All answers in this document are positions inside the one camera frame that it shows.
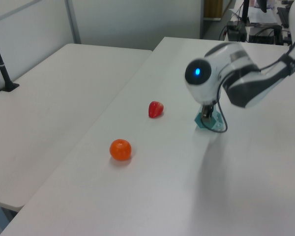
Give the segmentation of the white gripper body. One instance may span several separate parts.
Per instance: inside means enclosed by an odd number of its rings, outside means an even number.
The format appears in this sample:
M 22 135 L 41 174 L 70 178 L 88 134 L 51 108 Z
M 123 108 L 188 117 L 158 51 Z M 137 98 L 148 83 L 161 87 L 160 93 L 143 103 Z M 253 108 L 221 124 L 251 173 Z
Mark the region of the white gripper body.
M 213 110 L 217 101 L 212 100 L 212 101 L 201 101 L 200 102 L 200 110 L 202 110 L 203 107 L 208 107 L 209 109 Z

